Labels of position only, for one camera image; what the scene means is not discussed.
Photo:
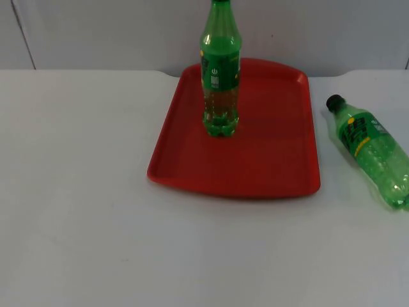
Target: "red plastic tray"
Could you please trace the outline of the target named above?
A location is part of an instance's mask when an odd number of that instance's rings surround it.
[[[151,158],[148,177],[160,184],[218,196],[285,198],[320,188],[307,76],[258,59],[242,60],[231,138],[212,138],[201,122],[200,66],[179,81]]]

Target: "white wall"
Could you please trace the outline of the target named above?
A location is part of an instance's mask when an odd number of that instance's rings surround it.
[[[33,68],[10,0],[0,0],[0,69]]]
[[[210,0],[15,0],[38,68],[156,69],[198,62]],[[309,75],[404,68],[409,1],[232,0],[243,55]]]

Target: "bottle shoulder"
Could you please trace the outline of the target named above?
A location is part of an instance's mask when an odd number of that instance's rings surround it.
[[[200,38],[200,47],[203,52],[225,54],[240,51],[242,37],[239,33],[213,34],[205,31]]]

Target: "soda bottle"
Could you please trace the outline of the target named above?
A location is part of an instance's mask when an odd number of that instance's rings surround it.
[[[368,111],[331,96],[337,135],[359,166],[394,209],[409,209],[409,158],[382,124]]]
[[[203,123],[211,136],[231,136],[238,123],[240,36],[230,0],[212,0],[201,42]]]

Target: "bottle base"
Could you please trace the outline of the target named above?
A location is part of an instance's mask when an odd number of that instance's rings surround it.
[[[222,116],[211,116],[209,113],[204,112],[203,124],[207,130],[207,133],[213,137],[230,137],[236,132],[238,124],[238,114],[234,114],[234,119],[230,120],[227,114]]]

